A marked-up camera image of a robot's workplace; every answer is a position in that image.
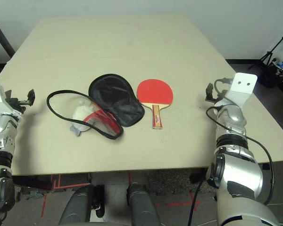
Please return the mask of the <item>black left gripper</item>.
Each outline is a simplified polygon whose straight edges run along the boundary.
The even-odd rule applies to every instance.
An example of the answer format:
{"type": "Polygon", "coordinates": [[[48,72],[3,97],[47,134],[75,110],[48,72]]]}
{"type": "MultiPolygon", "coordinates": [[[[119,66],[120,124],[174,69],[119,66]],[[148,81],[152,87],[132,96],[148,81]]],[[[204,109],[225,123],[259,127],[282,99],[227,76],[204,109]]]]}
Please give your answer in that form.
{"type": "Polygon", "coordinates": [[[27,100],[18,100],[18,98],[11,97],[11,90],[8,90],[5,92],[6,95],[6,102],[17,111],[25,111],[26,107],[25,105],[28,105],[28,102],[34,102],[35,101],[35,92],[34,89],[30,90],[27,95],[27,100]]]}

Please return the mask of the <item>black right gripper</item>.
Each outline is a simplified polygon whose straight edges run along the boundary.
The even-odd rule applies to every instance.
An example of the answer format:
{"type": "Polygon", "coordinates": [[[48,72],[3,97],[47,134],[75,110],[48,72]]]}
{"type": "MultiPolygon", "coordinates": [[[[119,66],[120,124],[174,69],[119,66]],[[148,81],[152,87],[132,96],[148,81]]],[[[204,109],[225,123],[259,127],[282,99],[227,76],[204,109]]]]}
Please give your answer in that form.
{"type": "MultiPolygon", "coordinates": [[[[213,98],[213,84],[212,83],[209,83],[207,88],[206,88],[206,98],[205,98],[205,101],[214,101],[214,98],[213,98]]],[[[225,95],[227,93],[227,90],[222,90],[221,93],[218,93],[217,94],[217,98],[215,99],[215,101],[220,101],[222,100],[225,95]]]]}

